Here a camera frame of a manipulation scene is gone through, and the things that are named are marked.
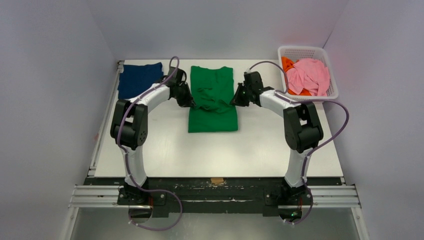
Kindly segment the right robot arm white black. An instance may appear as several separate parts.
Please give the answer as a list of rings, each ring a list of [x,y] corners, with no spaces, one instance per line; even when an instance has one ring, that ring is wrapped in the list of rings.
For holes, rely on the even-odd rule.
[[[243,76],[244,80],[238,84],[231,105],[247,107],[255,104],[283,119],[284,138],[290,148],[290,155],[280,196],[284,202],[292,204],[307,190],[311,152],[324,137],[316,106],[312,102],[290,100],[278,90],[265,87],[257,71],[245,72]]]

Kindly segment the green t shirt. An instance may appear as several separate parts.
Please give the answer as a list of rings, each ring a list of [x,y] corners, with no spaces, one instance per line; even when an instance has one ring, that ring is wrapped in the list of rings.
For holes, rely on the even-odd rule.
[[[188,115],[189,133],[220,133],[239,130],[234,97],[234,69],[192,66],[190,88],[195,106]]]

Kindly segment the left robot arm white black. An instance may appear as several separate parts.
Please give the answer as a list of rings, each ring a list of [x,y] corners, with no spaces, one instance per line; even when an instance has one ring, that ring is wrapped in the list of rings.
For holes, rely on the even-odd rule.
[[[148,136],[148,115],[161,103],[175,99],[181,108],[195,106],[187,84],[187,73],[170,67],[167,75],[153,83],[150,88],[131,99],[120,99],[110,127],[110,135],[121,150],[124,159],[125,179],[120,198],[146,203],[150,190],[144,184],[148,177],[143,163],[143,144]]]

